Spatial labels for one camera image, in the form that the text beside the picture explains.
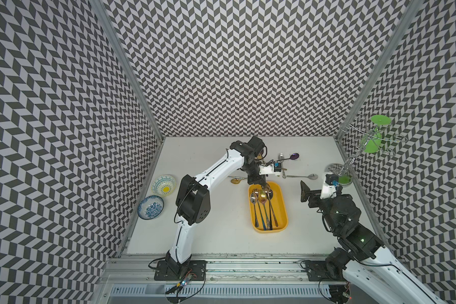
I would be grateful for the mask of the yellow storage box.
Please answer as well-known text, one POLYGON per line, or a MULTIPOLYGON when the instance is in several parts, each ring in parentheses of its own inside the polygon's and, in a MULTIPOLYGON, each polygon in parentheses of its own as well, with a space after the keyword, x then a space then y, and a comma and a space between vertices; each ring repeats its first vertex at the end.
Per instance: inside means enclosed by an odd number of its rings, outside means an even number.
MULTIPOLYGON (((250 201, 250 194, 253 192, 254 189, 258 189, 259 193, 260 193, 260 190, 262 189, 261 186, 260 185, 251 185, 249 187, 249 191, 248 191, 248 199, 249 199, 248 204, 250 206, 250 220, 251 220, 252 227, 258 233, 265 233, 265 234, 281 232, 281 231, 285 230, 288 226, 288 215, 287 215, 287 211, 286 211, 286 207, 285 207, 282 189, 277 183, 272 182, 272 181, 269 181, 268 185, 271 187, 273 194, 274 194, 273 199, 272 199, 272 206, 274 208, 274 211, 275 211, 275 214, 277 217, 277 221, 279 224, 278 227, 274 226, 273 230, 266 230, 266 231, 263 230, 262 219, 260 217, 260 213, 259 213, 259 209, 258 209, 257 205, 256 205, 256 211, 257 211, 259 227, 258 228, 255 227, 253 205, 250 201)), ((266 205, 267 211, 269 213, 269 201, 265 205, 266 205)), ((264 214, 263 206, 262 206, 261 202, 260 202, 260 206, 262 209, 263 218, 265 220, 265 214, 264 214)))

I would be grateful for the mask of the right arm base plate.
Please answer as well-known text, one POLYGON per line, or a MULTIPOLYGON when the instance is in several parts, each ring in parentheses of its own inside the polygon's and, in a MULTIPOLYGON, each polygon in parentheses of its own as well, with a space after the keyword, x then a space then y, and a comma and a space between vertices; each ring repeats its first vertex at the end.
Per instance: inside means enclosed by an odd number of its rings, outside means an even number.
POLYGON ((345 281, 342 267, 333 262, 304 260, 301 266, 310 282, 345 281))

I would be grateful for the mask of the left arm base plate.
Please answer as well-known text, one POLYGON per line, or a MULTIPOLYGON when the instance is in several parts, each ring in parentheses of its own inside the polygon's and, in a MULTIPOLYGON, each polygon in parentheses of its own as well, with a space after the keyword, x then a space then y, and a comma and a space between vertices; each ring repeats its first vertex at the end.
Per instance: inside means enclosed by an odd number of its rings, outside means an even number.
POLYGON ((204 281, 206 278, 206 260, 191 260, 187 265, 169 266, 168 262, 161 260, 155 268, 155 281, 180 281, 187 273, 193 277, 192 281, 204 281))

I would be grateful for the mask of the gold bowl ornate spoon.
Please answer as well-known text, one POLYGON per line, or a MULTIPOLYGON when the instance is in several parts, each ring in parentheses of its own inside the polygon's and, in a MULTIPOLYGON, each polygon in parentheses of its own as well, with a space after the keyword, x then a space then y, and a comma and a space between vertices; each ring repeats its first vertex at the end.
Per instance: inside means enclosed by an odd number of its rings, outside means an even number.
POLYGON ((271 223, 271 219, 270 219, 270 215, 267 211, 267 207, 266 207, 266 203, 268 202, 268 197, 267 197, 267 194, 266 192, 261 189, 260 190, 260 194, 259 194, 259 201, 261 202, 262 206, 263 206, 263 211, 264 211, 264 214, 265 214, 265 221, 266 221, 266 228, 267 230, 271 230, 272 229, 272 223, 271 223))

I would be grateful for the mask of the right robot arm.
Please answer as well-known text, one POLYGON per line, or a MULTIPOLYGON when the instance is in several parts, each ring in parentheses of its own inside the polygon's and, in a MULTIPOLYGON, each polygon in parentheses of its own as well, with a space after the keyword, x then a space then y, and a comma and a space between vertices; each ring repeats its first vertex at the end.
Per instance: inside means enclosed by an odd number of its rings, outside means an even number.
POLYGON ((322 215, 339 247, 326 258, 328 276, 357 286, 378 303, 443 303, 418 280, 383 241, 360 223, 361 210, 344 194, 338 176, 328 174, 322 189, 300 183, 301 202, 322 215))

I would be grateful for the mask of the silver spoon ornate handle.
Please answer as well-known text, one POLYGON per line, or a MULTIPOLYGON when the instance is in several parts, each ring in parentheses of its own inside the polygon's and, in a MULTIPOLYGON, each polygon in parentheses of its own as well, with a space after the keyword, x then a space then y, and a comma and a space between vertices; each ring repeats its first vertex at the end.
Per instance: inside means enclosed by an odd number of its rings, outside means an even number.
POLYGON ((250 201, 253 205, 253 213, 254 213, 254 219, 255 219, 255 227, 258 228, 259 227, 259 223, 258 223, 258 218, 257 218, 257 211, 256 211, 256 204, 257 204, 257 195, 252 192, 250 194, 250 201))

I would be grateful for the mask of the copper rose spoon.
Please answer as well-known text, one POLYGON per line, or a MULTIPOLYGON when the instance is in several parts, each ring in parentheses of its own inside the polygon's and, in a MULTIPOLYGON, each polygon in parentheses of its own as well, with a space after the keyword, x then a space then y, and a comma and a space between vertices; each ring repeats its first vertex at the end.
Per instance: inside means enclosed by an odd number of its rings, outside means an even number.
POLYGON ((276 227, 279 226, 274 208, 272 206, 272 199, 273 199, 274 194, 273 194, 271 187, 268 184, 265 185, 264 191, 265 191, 267 199, 269 201, 269 220, 271 223, 271 230, 273 230, 274 226, 276 226, 276 227))

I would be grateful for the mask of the purple spoon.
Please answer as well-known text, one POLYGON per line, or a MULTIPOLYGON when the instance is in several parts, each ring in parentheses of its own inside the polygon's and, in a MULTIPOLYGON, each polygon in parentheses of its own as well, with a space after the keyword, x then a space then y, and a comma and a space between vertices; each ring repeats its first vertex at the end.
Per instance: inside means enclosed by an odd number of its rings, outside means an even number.
POLYGON ((288 158, 281 158, 279 161, 280 162, 284 162, 285 160, 297 160, 300 158, 300 155, 298 153, 293 153, 292 155, 290 155, 290 157, 288 158))

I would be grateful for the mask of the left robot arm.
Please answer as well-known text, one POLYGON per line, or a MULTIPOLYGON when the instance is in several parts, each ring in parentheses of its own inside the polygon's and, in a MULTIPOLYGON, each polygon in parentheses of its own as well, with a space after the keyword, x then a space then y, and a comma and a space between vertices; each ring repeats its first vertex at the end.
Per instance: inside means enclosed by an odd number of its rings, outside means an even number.
POLYGON ((177 235, 174 244, 165 256, 168 268, 179 277, 188 272, 192 256, 195 227, 210 213, 210 192, 236 170, 247 174, 248 183, 265 186, 257 157, 265 148, 264 142, 253 136, 247 143, 235 141, 223 157, 196 176, 182 178, 176 199, 177 235))

